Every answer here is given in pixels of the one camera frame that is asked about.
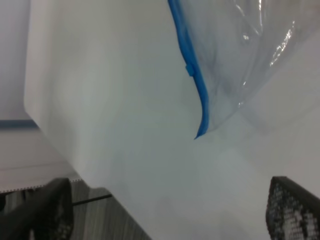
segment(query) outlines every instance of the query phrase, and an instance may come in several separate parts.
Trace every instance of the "clear plastic bag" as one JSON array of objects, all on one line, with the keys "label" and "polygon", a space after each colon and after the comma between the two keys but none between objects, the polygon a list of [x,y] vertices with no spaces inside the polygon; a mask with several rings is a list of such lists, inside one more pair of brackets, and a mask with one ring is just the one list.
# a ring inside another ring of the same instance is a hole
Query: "clear plastic bag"
[{"label": "clear plastic bag", "polygon": [[202,104],[197,137],[245,104],[320,26],[319,0],[168,2]]}]

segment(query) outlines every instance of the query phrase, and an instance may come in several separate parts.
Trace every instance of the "plastic zipper bag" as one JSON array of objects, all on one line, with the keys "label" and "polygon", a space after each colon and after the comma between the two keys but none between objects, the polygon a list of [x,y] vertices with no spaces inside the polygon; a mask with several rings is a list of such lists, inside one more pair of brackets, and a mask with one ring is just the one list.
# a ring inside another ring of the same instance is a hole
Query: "plastic zipper bag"
[{"label": "plastic zipper bag", "polygon": [[230,118],[320,26],[318,0],[168,3],[202,105],[196,137]]}]

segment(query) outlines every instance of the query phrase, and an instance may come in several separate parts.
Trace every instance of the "gray carpet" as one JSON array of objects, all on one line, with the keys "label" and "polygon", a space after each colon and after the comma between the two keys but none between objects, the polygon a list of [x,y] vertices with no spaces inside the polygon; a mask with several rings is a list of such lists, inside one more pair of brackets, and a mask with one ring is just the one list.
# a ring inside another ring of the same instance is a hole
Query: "gray carpet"
[{"label": "gray carpet", "polygon": [[[73,202],[108,194],[105,189],[90,189],[82,181],[71,185]],[[23,202],[21,192],[6,196],[6,202],[4,213]],[[72,240],[150,240],[113,197],[75,206],[73,214]]]}]

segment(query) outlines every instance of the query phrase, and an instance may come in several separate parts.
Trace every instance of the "white surface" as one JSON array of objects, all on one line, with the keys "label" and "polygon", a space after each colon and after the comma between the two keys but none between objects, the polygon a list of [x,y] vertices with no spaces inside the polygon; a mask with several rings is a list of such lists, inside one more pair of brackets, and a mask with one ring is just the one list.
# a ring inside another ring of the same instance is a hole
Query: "white surface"
[{"label": "white surface", "polygon": [[61,177],[80,179],[38,129],[0,131],[0,193]]},{"label": "white surface", "polygon": [[0,0],[0,120],[30,119],[24,109],[29,0]]},{"label": "white surface", "polygon": [[194,140],[201,104],[166,0],[32,0],[25,107],[152,239],[270,239],[272,176],[320,196],[319,39]]}]

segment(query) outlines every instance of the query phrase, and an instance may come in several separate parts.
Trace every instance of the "blue zipper seal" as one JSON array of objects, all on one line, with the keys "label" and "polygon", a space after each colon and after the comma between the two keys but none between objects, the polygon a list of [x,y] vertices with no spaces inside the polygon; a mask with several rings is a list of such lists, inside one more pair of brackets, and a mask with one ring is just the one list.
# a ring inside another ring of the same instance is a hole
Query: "blue zipper seal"
[{"label": "blue zipper seal", "polygon": [[176,28],[179,48],[186,63],[186,70],[193,77],[196,89],[199,93],[202,106],[202,119],[195,139],[204,135],[209,127],[209,96],[204,78],[197,62],[196,54],[188,33],[186,21],[180,6],[180,0],[168,0]]}]

